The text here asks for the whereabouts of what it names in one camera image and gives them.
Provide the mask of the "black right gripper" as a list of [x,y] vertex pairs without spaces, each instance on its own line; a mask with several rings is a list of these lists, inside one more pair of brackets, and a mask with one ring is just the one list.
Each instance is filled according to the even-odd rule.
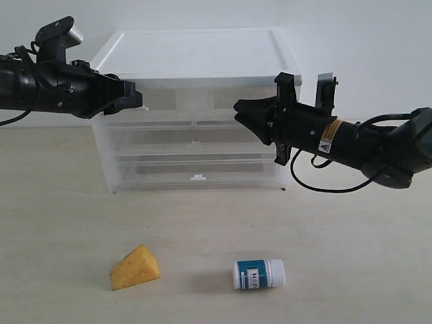
[[[240,99],[234,119],[248,128],[264,145],[276,147],[275,162],[287,165],[293,148],[318,153],[325,128],[336,117],[315,106],[297,100],[294,76],[285,72],[275,78],[277,96],[264,99]],[[269,118],[267,123],[253,118]]]

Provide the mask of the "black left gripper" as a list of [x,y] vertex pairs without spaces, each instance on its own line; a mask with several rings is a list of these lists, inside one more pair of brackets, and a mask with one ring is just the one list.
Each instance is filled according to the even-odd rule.
[[70,114],[90,119],[100,112],[113,115],[142,107],[142,94],[134,82],[115,74],[100,74],[87,63],[40,63],[35,68],[40,88],[33,111]]

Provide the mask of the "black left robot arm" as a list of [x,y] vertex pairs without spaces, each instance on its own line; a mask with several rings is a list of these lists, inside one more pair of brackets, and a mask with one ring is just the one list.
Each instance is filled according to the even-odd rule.
[[142,107],[134,82],[100,74],[86,61],[21,61],[1,56],[1,109],[91,119]]

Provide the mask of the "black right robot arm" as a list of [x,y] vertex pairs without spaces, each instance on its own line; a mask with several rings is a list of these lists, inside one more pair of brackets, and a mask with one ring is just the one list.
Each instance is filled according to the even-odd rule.
[[333,193],[354,192],[376,183],[393,189],[409,188],[413,175],[431,168],[431,108],[410,113],[378,115],[350,123],[333,115],[337,78],[320,74],[313,106],[297,99],[295,77],[280,73],[275,78],[277,94],[264,99],[240,99],[234,104],[237,122],[259,140],[276,149],[275,163],[288,165],[293,179],[303,188],[325,193],[301,181],[294,171],[298,153],[307,152],[325,162],[359,170],[366,181]]

